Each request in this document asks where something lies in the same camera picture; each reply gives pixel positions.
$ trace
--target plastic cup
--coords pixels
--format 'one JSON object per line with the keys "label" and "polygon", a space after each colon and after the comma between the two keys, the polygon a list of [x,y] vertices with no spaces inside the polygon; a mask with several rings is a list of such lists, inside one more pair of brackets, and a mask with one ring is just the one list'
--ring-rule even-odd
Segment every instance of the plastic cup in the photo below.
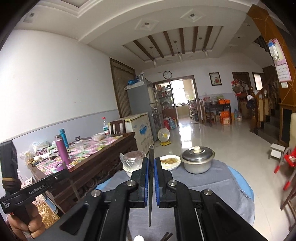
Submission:
{"label": "plastic cup", "polygon": [[78,150],[84,150],[84,147],[83,147],[83,141],[82,141],[82,140],[80,140],[80,141],[76,141],[76,142],[75,142],[75,145],[76,145],[76,148],[77,148]]}

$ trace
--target white step stool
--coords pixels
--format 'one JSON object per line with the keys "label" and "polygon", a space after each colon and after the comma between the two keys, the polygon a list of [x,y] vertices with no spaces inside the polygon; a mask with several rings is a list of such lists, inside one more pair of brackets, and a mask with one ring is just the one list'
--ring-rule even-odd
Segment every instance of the white step stool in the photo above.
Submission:
{"label": "white step stool", "polygon": [[271,156],[276,157],[278,159],[281,159],[281,156],[282,156],[284,150],[286,149],[284,146],[281,146],[281,145],[278,145],[278,144],[275,144],[275,143],[273,143],[270,146],[270,148],[271,148],[271,153],[269,155],[269,159],[270,159]]}

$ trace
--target hand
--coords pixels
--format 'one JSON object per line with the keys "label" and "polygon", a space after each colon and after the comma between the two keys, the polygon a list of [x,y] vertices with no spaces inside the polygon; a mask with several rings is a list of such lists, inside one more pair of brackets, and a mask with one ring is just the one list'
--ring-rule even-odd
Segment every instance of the hand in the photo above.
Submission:
{"label": "hand", "polygon": [[45,225],[44,223],[42,223],[42,217],[38,212],[38,208],[33,203],[28,205],[28,213],[33,218],[30,221],[28,226],[23,221],[21,221],[17,216],[15,215],[8,216],[8,222],[11,226],[12,231],[21,240],[27,240],[25,235],[23,234],[23,231],[30,230],[32,232],[31,236],[33,238],[38,237],[45,231]]}

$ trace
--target gray cloth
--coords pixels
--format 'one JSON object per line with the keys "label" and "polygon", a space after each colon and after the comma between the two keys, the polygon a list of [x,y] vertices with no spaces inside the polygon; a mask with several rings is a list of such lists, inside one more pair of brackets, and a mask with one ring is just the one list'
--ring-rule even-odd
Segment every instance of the gray cloth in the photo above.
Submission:
{"label": "gray cloth", "polygon": [[[172,175],[175,180],[184,183],[190,189],[197,191],[202,191],[205,188],[212,189],[249,224],[253,224],[255,218],[254,202],[240,190],[238,183],[225,163],[213,160],[211,168],[202,174],[188,173],[182,163],[172,171]],[[102,191],[115,189],[118,184],[129,179],[125,171],[120,171],[111,178]],[[151,227],[148,226],[148,206],[145,209],[131,208],[128,226],[132,237],[141,235],[145,241],[158,241],[166,232],[172,232],[174,235],[169,241],[177,240],[173,209],[158,208],[155,189],[153,189],[153,196]]]}

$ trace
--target orange box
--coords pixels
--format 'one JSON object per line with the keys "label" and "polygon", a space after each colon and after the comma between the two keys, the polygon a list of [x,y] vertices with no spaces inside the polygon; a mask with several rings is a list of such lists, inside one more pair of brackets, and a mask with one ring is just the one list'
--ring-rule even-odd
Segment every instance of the orange box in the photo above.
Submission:
{"label": "orange box", "polygon": [[229,111],[222,111],[221,112],[221,117],[229,117]]}
{"label": "orange box", "polygon": [[230,118],[229,117],[223,117],[222,118],[222,125],[230,125]]}

